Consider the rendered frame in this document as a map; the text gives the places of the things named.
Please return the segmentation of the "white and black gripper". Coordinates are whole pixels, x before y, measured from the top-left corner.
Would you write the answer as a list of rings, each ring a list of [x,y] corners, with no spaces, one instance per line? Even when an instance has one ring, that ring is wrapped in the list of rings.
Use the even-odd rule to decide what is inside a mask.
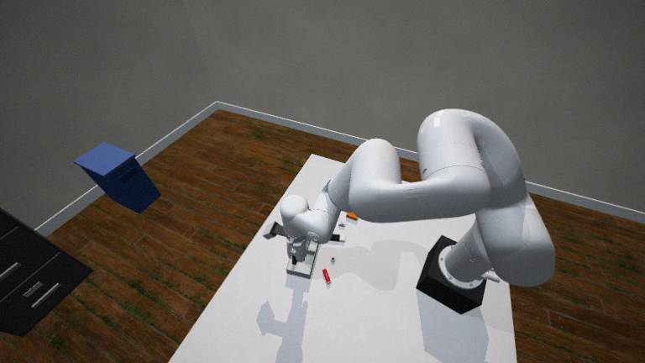
[[[291,259],[292,257],[292,265],[296,265],[297,262],[303,262],[305,260],[305,257],[307,256],[307,250],[311,242],[309,238],[307,238],[306,241],[305,240],[303,240],[302,242],[294,243],[293,246],[291,246],[288,245],[289,239],[287,239],[287,254],[289,259]]]

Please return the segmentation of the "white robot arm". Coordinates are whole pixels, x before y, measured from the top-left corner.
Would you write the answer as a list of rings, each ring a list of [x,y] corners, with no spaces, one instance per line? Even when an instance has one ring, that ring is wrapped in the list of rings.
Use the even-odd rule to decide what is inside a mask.
[[[422,181],[402,184],[396,149],[383,139],[365,141],[320,191],[311,211],[304,197],[286,197],[283,226],[268,224],[262,236],[324,245],[341,211],[371,223],[475,213],[468,232],[438,257],[447,281],[462,289],[476,288],[483,279],[535,287],[553,276],[553,242],[527,191],[517,151],[495,123],[462,109],[432,113],[418,131],[417,155]]]

